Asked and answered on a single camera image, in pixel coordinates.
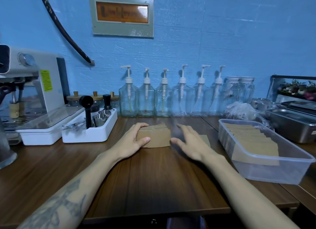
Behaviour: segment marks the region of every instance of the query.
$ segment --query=flower arrangement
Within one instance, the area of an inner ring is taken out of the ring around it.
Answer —
[[[282,84],[278,88],[278,94],[316,101],[316,83],[313,81],[299,82],[293,79],[291,83]]]

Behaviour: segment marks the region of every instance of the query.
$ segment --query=tattoo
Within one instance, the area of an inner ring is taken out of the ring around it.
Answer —
[[[73,217],[81,215],[81,208],[86,195],[79,203],[71,202],[67,197],[79,188],[80,179],[68,185],[64,192],[53,195],[47,202],[28,217],[18,228],[19,229],[54,229],[59,226],[57,210],[64,206]]]

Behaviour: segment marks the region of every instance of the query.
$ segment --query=black cable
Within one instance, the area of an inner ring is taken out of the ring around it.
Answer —
[[[65,39],[70,43],[70,45],[81,55],[81,57],[84,58],[91,66],[94,66],[94,60],[90,59],[84,51],[81,50],[81,48],[73,41],[73,39],[69,36],[69,34],[65,31],[64,27],[61,25],[60,21],[58,20],[56,14],[54,13],[51,5],[49,4],[48,0],[42,0],[48,14],[52,18],[53,22],[55,23],[58,30],[61,32],[61,34],[65,37]]]

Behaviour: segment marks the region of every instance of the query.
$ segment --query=machine knob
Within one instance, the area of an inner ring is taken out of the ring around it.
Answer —
[[[30,54],[19,53],[18,60],[24,66],[34,66],[34,64],[35,64],[35,59]]]

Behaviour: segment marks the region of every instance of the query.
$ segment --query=forearm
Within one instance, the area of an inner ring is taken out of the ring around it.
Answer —
[[[247,228],[298,228],[282,211],[244,179],[226,159],[206,156],[203,163],[221,185]]]
[[[100,184],[118,161],[119,158],[111,149],[100,154],[18,228],[77,228]]]

